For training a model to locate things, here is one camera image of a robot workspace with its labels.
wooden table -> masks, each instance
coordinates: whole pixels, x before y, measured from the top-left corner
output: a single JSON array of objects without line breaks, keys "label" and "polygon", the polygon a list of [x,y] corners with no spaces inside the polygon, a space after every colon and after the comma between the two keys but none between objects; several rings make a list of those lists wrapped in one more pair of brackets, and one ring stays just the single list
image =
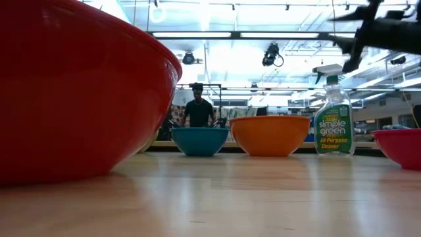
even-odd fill
[{"label": "wooden table", "polygon": [[114,174],[0,190],[0,236],[421,236],[421,172],[386,158],[146,153]]}]

pink bowl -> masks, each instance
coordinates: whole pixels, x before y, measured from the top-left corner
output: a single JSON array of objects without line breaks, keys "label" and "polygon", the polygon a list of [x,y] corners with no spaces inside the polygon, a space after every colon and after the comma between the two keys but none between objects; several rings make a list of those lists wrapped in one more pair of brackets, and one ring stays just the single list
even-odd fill
[{"label": "pink bowl", "polygon": [[392,161],[403,169],[421,170],[418,151],[421,129],[382,130],[373,132],[377,145]]},{"label": "pink bowl", "polygon": [[3,7],[0,185],[106,174],[147,143],[182,74],[166,47],[77,1]]}]

bowl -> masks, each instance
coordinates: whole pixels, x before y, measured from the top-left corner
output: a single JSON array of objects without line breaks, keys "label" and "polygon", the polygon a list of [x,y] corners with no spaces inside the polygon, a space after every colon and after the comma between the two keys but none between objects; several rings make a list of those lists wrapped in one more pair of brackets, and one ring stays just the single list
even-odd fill
[{"label": "bowl", "polygon": [[187,156],[211,157],[225,144],[226,128],[173,128],[172,139]]},{"label": "bowl", "polygon": [[106,174],[161,125],[182,70],[149,34],[78,1],[2,17],[0,185]]},{"label": "bowl", "polygon": [[421,170],[418,145],[421,129],[381,130],[372,132],[381,151],[403,169]]},{"label": "bowl", "polygon": [[310,118],[256,116],[230,120],[233,139],[251,156],[287,157],[305,140]]}]

simple green cleaner bottle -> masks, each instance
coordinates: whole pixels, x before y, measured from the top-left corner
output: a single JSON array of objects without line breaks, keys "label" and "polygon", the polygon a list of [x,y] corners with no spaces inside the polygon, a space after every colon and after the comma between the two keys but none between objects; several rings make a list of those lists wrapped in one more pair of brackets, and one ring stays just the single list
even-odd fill
[{"label": "simple green cleaner bottle", "polygon": [[314,142],[321,155],[353,155],[355,150],[353,108],[338,76],[328,76],[326,103],[314,118]]}]

ceiling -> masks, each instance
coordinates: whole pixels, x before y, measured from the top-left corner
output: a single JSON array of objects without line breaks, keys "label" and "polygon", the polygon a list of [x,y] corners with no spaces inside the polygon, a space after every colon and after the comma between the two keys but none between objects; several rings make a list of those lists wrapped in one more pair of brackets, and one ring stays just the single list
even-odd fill
[{"label": "ceiling", "polygon": [[[353,12],[365,0],[161,0],[158,7],[152,0],[86,0],[88,5],[100,8],[113,2],[122,13],[120,18],[147,32],[173,31],[260,31],[260,32],[354,32],[361,22],[333,24],[327,19]],[[378,16],[388,10],[403,10],[410,4],[410,12],[416,0],[385,0]],[[320,88],[315,85],[317,66],[340,64],[348,56],[328,41],[314,40],[161,40],[180,59],[186,51],[193,52],[204,63],[183,65],[181,84],[192,82],[222,84],[224,87]],[[281,67],[262,66],[262,58],[268,46],[277,43],[284,58]],[[392,88],[402,82],[405,67],[416,65],[418,56],[406,55],[403,65],[391,65],[389,61],[402,54],[366,48],[360,69],[342,77],[346,88]],[[409,72],[409,78],[419,77],[418,69]],[[371,80],[391,74],[376,84],[363,86]],[[363,99],[374,92],[354,93]],[[309,99],[318,99],[307,93]]]}]

